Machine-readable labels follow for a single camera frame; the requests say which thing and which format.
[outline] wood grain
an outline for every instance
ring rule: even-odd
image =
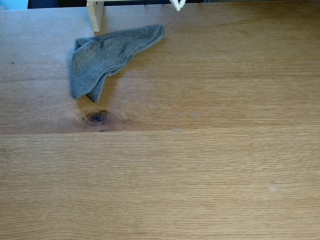
[[[0,239],[318,240],[319,12],[107,7],[101,34],[166,37],[93,103],[68,81],[86,8],[1,11]]]

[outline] white shelf leg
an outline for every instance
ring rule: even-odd
[[[101,18],[104,11],[103,1],[88,1],[86,7],[89,12],[90,21],[93,27],[93,31],[100,32]]]

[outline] table surface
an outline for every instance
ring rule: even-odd
[[[72,99],[85,8],[0,12],[0,239],[318,240],[320,2],[105,8],[165,39]]]

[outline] microfiber cloth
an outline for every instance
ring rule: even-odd
[[[137,53],[151,48],[164,36],[162,25],[150,25],[77,39],[70,71],[73,97],[87,94],[97,102],[107,77],[120,72]]]

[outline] gray cloth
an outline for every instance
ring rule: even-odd
[[[151,48],[164,36],[162,25],[150,25],[77,39],[70,71],[72,96],[77,99],[87,94],[97,102],[106,77],[120,72],[134,55]]]

